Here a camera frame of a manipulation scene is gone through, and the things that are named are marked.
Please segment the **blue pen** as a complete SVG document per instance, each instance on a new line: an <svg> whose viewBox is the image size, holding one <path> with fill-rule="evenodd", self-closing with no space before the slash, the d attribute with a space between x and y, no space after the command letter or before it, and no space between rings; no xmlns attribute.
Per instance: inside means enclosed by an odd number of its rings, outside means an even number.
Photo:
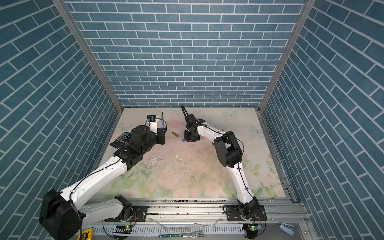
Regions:
<svg viewBox="0 0 384 240"><path fill-rule="evenodd" d="M162 123L162 128L165 128L164 113L163 112L161 114L161 123Z"/></svg>

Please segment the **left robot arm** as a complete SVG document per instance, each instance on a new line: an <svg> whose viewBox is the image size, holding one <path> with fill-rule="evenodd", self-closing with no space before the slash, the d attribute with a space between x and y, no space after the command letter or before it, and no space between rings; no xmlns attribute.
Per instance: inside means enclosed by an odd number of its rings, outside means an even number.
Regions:
<svg viewBox="0 0 384 240"><path fill-rule="evenodd" d="M98 204L86 203L112 180L132 169L153 146L165 144L166 131L167 128L158 128L153 132L145 125L132 129L128 143L101 167L61 191L52 189L43 196L40 224L55 240L69 240L82 227L106 219L131 221L132 203L123 196Z"/></svg>

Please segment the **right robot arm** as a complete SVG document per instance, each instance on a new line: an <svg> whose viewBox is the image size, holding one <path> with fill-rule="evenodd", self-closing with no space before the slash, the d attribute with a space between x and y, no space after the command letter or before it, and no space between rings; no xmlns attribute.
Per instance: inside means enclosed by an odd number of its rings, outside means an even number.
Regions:
<svg viewBox="0 0 384 240"><path fill-rule="evenodd" d="M229 171L234 183L240 215L245 220L259 218L259 221L265 222L267 220L265 208L258 202L247 182L242 164L243 150L235 134L231 131L219 131L205 120L195 118L193 114L184 113L184 116L185 141L197 142L204 137L214 144L220 164Z"/></svg>

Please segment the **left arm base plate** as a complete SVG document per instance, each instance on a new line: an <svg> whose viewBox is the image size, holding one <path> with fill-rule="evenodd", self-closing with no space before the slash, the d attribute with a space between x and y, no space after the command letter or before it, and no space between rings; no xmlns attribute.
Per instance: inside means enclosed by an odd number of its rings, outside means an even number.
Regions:
<svg viewBox="0 0 384 240"><path fill-rule="evenodd" d="M145 222L148 206L132 206L124 209L116 218L105 219L107 223L141 223Z"/></svg>

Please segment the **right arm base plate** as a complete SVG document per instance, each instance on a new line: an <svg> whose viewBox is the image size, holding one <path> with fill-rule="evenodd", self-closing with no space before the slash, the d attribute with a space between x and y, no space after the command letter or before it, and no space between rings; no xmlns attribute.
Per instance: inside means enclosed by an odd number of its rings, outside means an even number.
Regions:
<svg viewBox="0 0 384 240"><path fill-rule="evenodd" d="M263 205L224 205L222 206L228 222L239 221L267 221L266 211Z"/></svg>

